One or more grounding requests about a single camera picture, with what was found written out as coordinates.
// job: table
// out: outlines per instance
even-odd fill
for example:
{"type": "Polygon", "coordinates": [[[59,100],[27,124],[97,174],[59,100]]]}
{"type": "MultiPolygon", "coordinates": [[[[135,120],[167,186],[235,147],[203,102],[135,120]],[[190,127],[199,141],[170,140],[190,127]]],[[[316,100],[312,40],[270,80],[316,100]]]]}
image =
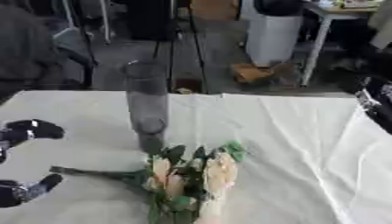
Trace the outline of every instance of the table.
{"type": "Polygon", "coordinates": [[[313,75],[314,68],[317,65],[319,54],[326,42],[326,35],[329,32],[331,23],[333,20],[349,20],[363,18],[369,13],[377,11],[378,8],[363,8],[363,9],[341,9],[339,7],[326,7],[318,3],[305,3],[304,7],[319,15],[323,21],[318,30],[318,36],[314,42],[314,46],[311,50],[311,54],[306,62],[304,76],[301,84],[307,86],[313,75]]]}
{"type": "MultiPolygon", "coordinates": [[[[247,149],[222,223],[391,223],[392,138],[355,99],[224,94],[170,102],[168,143],[213,148],[235,139],[247,149]]],[[[121,92],[17,94],[0,108],[2,122],[44,119],[66,137],[13,149],[0,179],[35,181],[51,165],[137,169],[145,155],[127,110],[121,92]]],[[[124,185],[65,178],[41,199],[0,209],[0,224],[147,223],[148,207],[124,185]]]]}

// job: desk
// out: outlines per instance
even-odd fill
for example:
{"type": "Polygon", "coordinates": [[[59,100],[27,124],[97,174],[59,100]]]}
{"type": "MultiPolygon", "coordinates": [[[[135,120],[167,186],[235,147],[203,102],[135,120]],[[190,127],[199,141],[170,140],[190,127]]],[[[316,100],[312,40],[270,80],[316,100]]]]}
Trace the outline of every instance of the desk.
{"type": "Polygon", "coordinates": [[[301,82],[303,86],[307,86],[313,75],[314,68],[317,65],[319,54],[326,41],[326,35],[329,32],[332,21],[363,18],[367,14],[377,11],[377,8],[341,9],[339,7],[325,7],[317,3],[305,3],[304,7],[308,11],[312,11],[319,15],[323,20],[318,30],[318,36],[314,42],[311,54],[306,62],[304,76],[301,82]]]}
{"type": "MultiPolygon", "coordinates": [[[[66,131],[64,139],[12,149],[0,179],[36,181],[51,165],[130,171],[146,158],[122,92],[23,92],[0,117],[43,119],[66,131]]],[[[188,156],[196,145],[227,140],[246,148],[222,223],[392,221],[392,138],[355,99],[173,94],[170,118],[167,142],[187,145],[188,156]]],[[[144,224],[147,213],[143,197],[124,185],[65,176],[45,197],[0,209],[0,224],[144,224]]]]}

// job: chair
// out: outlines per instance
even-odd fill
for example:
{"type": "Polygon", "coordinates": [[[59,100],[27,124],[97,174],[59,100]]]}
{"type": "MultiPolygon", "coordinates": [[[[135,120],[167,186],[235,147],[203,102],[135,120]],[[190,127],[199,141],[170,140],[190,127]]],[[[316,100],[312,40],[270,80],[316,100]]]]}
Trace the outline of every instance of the chair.
{"type": "Polygon", "coordinates": [[[70,60],[83,66],[84,89],[90,89],[96,66],[89,36],[81,17],[82,9],[78,0],[28,0],[31,12],[38,14],[51,31],[55,45],[70,60]]]}
{"type": "MultiPolygon", "coordinates": [[[[169,52],[169,75],[168,75],[168,80],[167,80],[167,87],[169,91],[172,91],[172,83],[173,83],[173,65],[174,65],[174,47],[175,47],[175,41],[176,38],[179,36],[181,33],[181,30],[179,29],[178,23],[181,21],[181,18],[179,18],[179,9],[182,8],[187,8],[188,14],[189,14],[189,25],[191,26],[192,34],[193,34],[193,40],[194,44],[196,47],[196,51],[198,54],[198,60],[199,60],[199,67],[201,70],[201,79],[204,83],[204,90],[206,93],[208,93],[208,85],[207,85],[207,77],[206,77],[206,69],[205,69],[205,62],[203,59],[203,56],[201,54],[201,49],[200,49],[200,41],[198,37],[198,30],[196,27],[196,24],[194,22],[194,16],[193,16],[193,9],[191,7],[191,0],[171,0],[171,8],[172,13],[171,13],[171,22],[170,22],[170,27],[169,27],[169,32],[171,35],[171,44],[170,44],[170,52],[169,52]]],[[[154,53],[153,53],[153,58],[156,59],[158,56],[159,52],[159,47],[160,47],[161,41],[158,40],[154,53]]]]}

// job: chair leg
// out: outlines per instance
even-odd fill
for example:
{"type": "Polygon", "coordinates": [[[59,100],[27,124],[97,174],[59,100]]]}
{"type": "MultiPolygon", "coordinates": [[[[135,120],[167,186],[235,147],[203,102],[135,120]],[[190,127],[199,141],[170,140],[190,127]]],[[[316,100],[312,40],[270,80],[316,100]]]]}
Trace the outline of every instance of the chair leg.
{"type": "Polygon", "coordinates": [[[173,83],[173,67],[174,67],[174,45],[175,38],[171,40],[170,43],[170,55],[169,55],[169,77],[167,79],[167,88],[169,93],[172,91],[172,83],[173,83]]]}
{"type": "Polygon", "coordinates": [[[83,67],[84,80],[83,80],[83,88],[85,90],[89,90],[93,86],[93,73],[94,69],[91,66],[83,67]]]}
{"type": "Polygon", "coordinates": [[[193,33],[193,40],[194,40],[194,44],[196,46],[196,51],[198,54],[198,58],[199,58],[199,66],[201,69],[201,75],[202,75],[202,79],[205,85],[205,92],[208,93],[208,85],[207,85],[207,77],[206,77],[206,68],[205,68],[205,63],[203,60],[203,56],[201,55],[201,50],[200,50],[200,42],[199,42],[199,37],[198,37],[198,30],[196,28],[196,24],[194,22],[194,16],[193,16],[193,10],[191,8],[191,5],[187,6],[188,12],[189,12],[189,23],[191,25],[191,30],[193,33]]]}
{"type": "Polygon", "coordinates": [[[158,57],[159,47],[160,46],[161,46],[161,42],[159,40],[157,40],[157,42],[155,43],[154,54],[152,55],[152,58],[154,60],[158,57]]]}

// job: floor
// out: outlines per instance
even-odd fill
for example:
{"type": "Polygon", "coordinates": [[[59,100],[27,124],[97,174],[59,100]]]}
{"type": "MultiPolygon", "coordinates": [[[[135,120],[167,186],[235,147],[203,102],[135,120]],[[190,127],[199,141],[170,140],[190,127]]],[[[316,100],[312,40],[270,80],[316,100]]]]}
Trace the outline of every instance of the floor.
{"type": "MultiPolygon", "coordinates": [[[[206,62],[206,83],[209,94],[245,94],[245,95],[315,95],[330,97],[350,97],[334,85],[327,85],[315,79],[309,87],[298,87],[300,72],[285,75],[269,85],[244,87],[235,82],[230,65],[248,62],[249,57],[240,48],[246,40],[247,22],[244,21],[206,21],[197,19],[202,55],[206,62]]],[[[187,22],[181,24],[182,39],[175,48],[175,77],[200,78],[201,72],[193,43],[193,35],[187,22]]],[[[103,91],[123,91],[124,75],[120,72],[122,65],[140,59],[150,59],[155,43],[148,41],[131,41],[122,37],[121,31],[113,37],[110,45],[104,45],[100,35],[94,42],[94,54],[99,62],[95,70],[93,89],[103,91]]],[[[164,44],[158,55],[162,65],[168,64],[168,44],[164,44]]],[[[295,60],[302,60],[303,54],[295,60]]]]}

